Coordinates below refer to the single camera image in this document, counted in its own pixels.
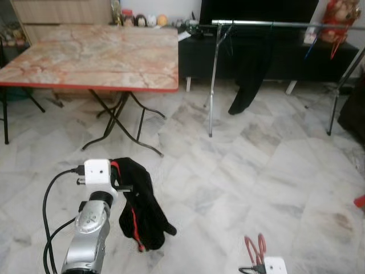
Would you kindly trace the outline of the black garment with red stripe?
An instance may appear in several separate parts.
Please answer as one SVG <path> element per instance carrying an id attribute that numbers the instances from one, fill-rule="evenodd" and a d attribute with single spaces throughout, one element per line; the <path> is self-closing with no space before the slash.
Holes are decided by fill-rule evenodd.
<path id="1" fill-rule="evenodd" d="M 139 252 L 161 248 L 164 233 L 174 236 L 177 229 L 168 222 L 154 196 L 148 170 L 131 158 L 113 159 L 111 166 L 118 184 L 131 187 L 124 193 L 126 202 L 118 219 L 123 235 L 135 241 Z"/>

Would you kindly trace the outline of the red plastic hanger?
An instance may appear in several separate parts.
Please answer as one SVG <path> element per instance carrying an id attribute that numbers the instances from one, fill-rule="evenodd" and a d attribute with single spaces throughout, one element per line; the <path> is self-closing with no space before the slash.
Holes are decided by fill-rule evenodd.
<path id="1" fill-rule="evenodd" d="M 244 245 L 251 263 L 253 265 L 263 265 L 266 253 L 266 240 L 263 234 L 258 234 L 256 242 L 254 242 L 252 237 L 245 236 Z"/>
<path id="2" fill-rule="evenodd" d="M 339 35 L 339 36 L 334 37 L 334 39 L 331 42 L 331 44 L 332 44 L 332 50 L 331 50 L 331 54 L 330 54 L 331 59 L 334 59 L 337 50 L 339 49 L 342 42 L 346 41 L 346 38 L 347 38 L 347 35 Z"/>

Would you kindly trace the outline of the blue plastic hanger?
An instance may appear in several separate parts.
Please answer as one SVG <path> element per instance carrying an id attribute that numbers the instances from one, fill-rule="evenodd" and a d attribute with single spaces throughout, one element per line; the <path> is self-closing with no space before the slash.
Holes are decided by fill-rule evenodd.
<path id="1" fill-rule="evenodd" d="M 318 41 L 318 37 L 315 37 L 315 39 L 311 43 L 310 47 L 308 48 L 307 52 L 305 53 L 305 57 L 303 57 L 304 60 L 308 59 L 308 57 L 310 56 L 311 52 L 313 51 L 313 48 L 316 45 L 317 41 Z"/>

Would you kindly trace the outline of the marble top folding table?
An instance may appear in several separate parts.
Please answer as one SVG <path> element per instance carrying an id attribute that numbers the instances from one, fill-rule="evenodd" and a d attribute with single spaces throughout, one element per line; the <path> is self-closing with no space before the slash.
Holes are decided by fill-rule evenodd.
<path id="1" fill-rule="evenodd" d="M 126 132 L 120 113 L 137 92 L 179 89 L 178 33 L 170 28 L 61 25 L 0 68 L 7 87 L 87 90 Z"/>

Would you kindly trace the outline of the green bag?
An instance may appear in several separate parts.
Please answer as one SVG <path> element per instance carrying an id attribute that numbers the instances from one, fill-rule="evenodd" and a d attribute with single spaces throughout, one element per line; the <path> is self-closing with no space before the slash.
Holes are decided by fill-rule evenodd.
<path id="1" fill-rule="evenodd" d="M 23 101 L 29 99 L 29 95 L 24 88 L 6 87 L 7 100 L 9 102 Z"/>

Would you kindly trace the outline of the gold figurine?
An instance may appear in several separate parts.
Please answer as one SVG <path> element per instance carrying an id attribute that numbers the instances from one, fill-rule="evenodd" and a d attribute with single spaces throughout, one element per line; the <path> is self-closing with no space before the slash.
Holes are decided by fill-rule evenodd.
<path id="1" fill-rule="evenodd" d="M 120 0 L 110 0 L 112 25 L 122 26 L 122 14 Z"/>

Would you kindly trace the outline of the black shirt with small logo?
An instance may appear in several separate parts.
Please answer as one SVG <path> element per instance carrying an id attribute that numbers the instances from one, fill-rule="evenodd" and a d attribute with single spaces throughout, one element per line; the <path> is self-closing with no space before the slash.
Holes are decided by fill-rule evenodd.
<path id="1" fill-rule="evenodd" d="M 258 29 L 254 31 L 253 36 L 247 35 L 237 39 L 242 42 L 239 47 L 239 68 L 236 77 L 239 89 L 228 109 L 230 115 L 244 112 L 256 98 L 271 65 L 273 29 Z"/>

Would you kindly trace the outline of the light wooden cabinet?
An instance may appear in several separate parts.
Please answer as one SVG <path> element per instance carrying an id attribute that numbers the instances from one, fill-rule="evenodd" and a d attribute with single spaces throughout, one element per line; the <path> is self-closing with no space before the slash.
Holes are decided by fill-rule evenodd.
<path id="1" fill-rule="evenodd" d="M 30 43 L 58 25 L 107 25 L 111 0 L 10 0 Z"/>

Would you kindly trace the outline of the red laughing Buddha statue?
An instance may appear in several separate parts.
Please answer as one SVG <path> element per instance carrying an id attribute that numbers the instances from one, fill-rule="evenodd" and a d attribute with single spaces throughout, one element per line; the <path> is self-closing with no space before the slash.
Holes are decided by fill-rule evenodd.
<path id="1" fill-rule="evenodd" d="M 322 24 L 324 25 L 343 25 L 349 14 L 347 8 L 349 3 L 345 0 L 329 0 L 326 6 L 325 15 L 323 16 Z M 342 43 L 346 37 L 345 29 L 325 28 L 319 31 L 318 39 L 328 43 Z"/>

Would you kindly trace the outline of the black TV console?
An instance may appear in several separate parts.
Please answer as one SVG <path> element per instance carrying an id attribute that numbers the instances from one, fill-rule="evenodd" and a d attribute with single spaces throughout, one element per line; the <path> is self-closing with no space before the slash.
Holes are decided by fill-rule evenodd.
<path id="1" fill-rule="evenodd" d="M 237 38 L 253 36 L 255 30 L 268 28 L 237 25 L 230 31 L 219 49 L 214 88 L 218 83 L 231 83 L 237 77 L 242 44 Z M 178 75 L 184 87 L 187 83 L 206 83 L 210 88 L 217 26 L 204 27 L 204 31 L 201 39 L 189 37 L 178 42 L 178 37 L 172 37 L 169 41 L 176 42 L 177 46 L 163 47 L 165 53 L 177 53 Z M 333 83 L 341 78 L 359 52 L 354 45 L 342 42 L 331 59 L 332 44 L 319 39 L 308 59 L 304 60 L 310 47 L 303 43 L 304 33 L 303 28 L 273 28 L 271 65 L 264 80 Z"/>

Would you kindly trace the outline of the white pink tissue box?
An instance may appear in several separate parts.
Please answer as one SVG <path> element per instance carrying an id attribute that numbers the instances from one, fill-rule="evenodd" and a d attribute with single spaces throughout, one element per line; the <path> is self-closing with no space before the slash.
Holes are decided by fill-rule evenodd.
<path id="1" fill-rule="evenodd" d="M 303 37 L 303 43 L 307 45 L 312 45 L 318 38 L 317 27 L 308 27 L 305 31 L 305 36 Z"/>

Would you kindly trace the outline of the black flat TV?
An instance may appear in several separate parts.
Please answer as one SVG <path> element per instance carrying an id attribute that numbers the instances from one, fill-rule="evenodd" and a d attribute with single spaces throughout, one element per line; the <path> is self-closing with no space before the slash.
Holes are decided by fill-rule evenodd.
<path id="1" fill-rule="evenodd" d="M 310 22 L 319 0 L 201 0 L 199 21 Z"/>

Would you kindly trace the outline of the silver clothes rack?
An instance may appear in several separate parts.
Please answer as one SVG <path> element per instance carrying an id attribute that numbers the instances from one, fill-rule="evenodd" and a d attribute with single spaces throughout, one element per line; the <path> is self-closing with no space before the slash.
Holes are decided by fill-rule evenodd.
<path id="1" fill-rule="evenodd" d="M 209 89 L 209 100 L 208 103 L 204 105 L 204 107 L 209 107 L 209 117 L 208 117 L 208 137 L 212 137 L 212 125 L 213 125 L 213 110 L 214 110 L 214 84 L 216 83 L 216 71 L 217 71 L 217 57 L 219 53 L 219 49 L 221 44 L 225 41 L 226 37 L 229 35 L 230 31 L 234 29 L 235 26 L 268 26 L 269 29 L 273 29 L 274 27 L 279 28 L 314 28 L 318 30 L 323 29 L 345 29 L 349 30 L 358 30 L 365 31 L 364 27 L 351 27 L 347 25 L 338 25 L 338 24 L 322 24 L 322 23 L 294 23 L 294 22 L 266 22 L 266 21 L 235 21 L 235 20 L 213 20 L 212 23 L 217 26 L 216 33 L 216 49 L 214 50 L 213 57 L 213 65 L 212 65 L 212 76 L 211 76 L 211 84 Z M 332 104 L 332 110 L 329 120 L 329 125 L 327 128 L 327 135 L 331 135 L 332 128 L 334 126 L 334 118 L 336 114 L 336 107 L 338 104 L 338 99 L 340 97 L 340 88 L 344 86 L 344 83 L 350 78 L 350 75 L 355 71 L 357 65 L 362 62 L 364 57 L 364 49 L 360 49 L 355 58 L 352 59 L 349 68 L 345 70 L 345 73 L 339 79 L 339 83 L 336 84 L 336 89 L 334 89 L 334 102 Z"/>

